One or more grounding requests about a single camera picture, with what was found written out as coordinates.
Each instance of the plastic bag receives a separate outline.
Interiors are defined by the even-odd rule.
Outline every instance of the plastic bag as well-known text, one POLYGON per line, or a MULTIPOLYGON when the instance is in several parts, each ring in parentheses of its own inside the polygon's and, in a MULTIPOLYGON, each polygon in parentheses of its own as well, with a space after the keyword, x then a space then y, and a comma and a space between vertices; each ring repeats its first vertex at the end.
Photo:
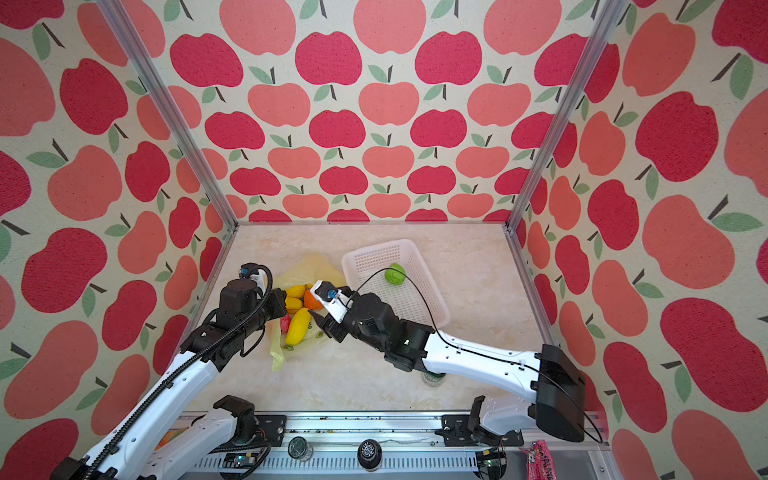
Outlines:
MULTIPOLYGON (((346 280, 341 272, 333 268, 325 255, 318 252, 308 253, 296 265, 282 272, 275 278, 274 285, 276 288, 285 290, 294 285, 315 283, 317 280, 325 280, 336 286, 346 285, 346 280)), ((317 312, 322 316, 327 314, 325 309, 317 310, 317 312)), ((266 327, 266 334, 270 336, 273 372, 283 368, 283 364, 290 357, 305 353, 328 339, 328 336, 315 324, 314 319, 310 322, 304 339, 298 345, 293 346, 285 344, 285 335, 280 333, 280 322, 276 320, 269 322, 266 327)))

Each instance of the white plastic basket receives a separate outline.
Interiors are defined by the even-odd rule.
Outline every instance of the white plastic basket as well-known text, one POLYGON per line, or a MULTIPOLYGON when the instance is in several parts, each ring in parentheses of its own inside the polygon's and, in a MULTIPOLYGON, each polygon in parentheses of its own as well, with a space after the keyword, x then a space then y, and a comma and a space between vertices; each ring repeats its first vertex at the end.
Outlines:
MULTIPOLYGON (((448 325, 451 313, 424 263, 422 254, 411 240, 393 240, 363 247, 346 253, 341 259, 344 277, 352 290, 357 289, 372 273, 393 263, 398 263, 406 269, 406 275, 419 287, 435 317, 437 327, 448 325)), ((375 293, 382 301, 391 305, 400 318, 432 325, 429 312, 413 285, 408 280, 404 280, 402 285, 392 285, 386 281, 384 274, 385 272, 381 272, 374 276, 360 293, 375 293)))

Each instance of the green vegetable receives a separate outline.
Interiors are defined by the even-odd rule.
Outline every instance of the green vegetable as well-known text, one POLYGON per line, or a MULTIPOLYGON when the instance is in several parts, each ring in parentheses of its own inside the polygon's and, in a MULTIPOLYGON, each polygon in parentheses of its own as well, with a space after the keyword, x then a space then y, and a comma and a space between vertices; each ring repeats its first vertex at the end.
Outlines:
POLYGON ((389 268, 393 268, 395 270, 387 270, 384 273, 384 278, 386 278, 386 281, 390 282, 392 285, 400 285, 402 282, 406 279, 406 276, 404 273, 406 272, 406 269, 402 268, 397 263, 393 263, 389 266, 389 268))

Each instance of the patterned wall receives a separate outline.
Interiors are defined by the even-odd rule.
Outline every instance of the patterned wall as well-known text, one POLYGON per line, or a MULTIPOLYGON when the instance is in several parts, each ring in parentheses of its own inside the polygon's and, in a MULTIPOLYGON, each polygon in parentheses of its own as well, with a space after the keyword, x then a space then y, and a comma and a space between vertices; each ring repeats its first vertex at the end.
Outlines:
MULTIPOLYGON (((200 102, 192 133, 221 165, 221 188, 241 220, 501 221, 599 2, 168 0, 152 8, 168 45, 152 54, 158 70, 191 93, 185 101, 200 102)), ((591 87, 598 100, 618 73, 617 52, 601 65, 591 87)), ((570 160, 575 143, 565 143, 570 160)))
POLYGON ((0 478, 47 479, 165 370, 225 230, 96 4, 0 2, 0 24, 0 478))
POLYGON ((518 225, 627 480, 768 475, 766 20, 757 0, 631 4, 620 79, 587 88, 573 161, 518 225))

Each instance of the toy fruit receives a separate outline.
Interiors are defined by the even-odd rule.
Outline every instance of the toy fruit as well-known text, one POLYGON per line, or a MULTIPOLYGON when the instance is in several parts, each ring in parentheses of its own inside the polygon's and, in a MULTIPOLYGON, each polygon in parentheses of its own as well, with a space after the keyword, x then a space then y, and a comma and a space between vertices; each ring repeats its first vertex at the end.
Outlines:
POLYGON ((293 298, 303 298, 304 290, 306 290, 304 285, 295 285, 286 290, 286 295, 293 298))
POLYGON ((312 295, 312 290, 309 289, 304 292, 304 306, 310 310, 320 310, 323 308, 322 303, 317 301, 317 299, 312 295))
POLYGON ((301 307, 303 307, 301 299, 293 298, 292 296, 286 297, 286 310, 288 310, 288 313, 296 313, 301 307))
POLYGON ((290 315, 286 314, 280 319, 280 333, 283 335, 288 333, 288 325, 290 325, 290 315))
POLYGON ((397 263, 393 263, 389 266, 389 268, 393 268, 398 271, 396 272, 395 270, 387 270, 386 273, 384 273, 384 278, 386 278, 386 281, 390 282, 392 285, 402 284, 403 280, 406 279, 405 269, 403 269, 397 263))
POLYGON ((310 329, 310 320, 312 316, 310 311, 306 308, 302 308, 293 319, 290 321, 288 327, 288 334, 286 335, 286 345, 298 345, 304 339, 306 331, 310 329))

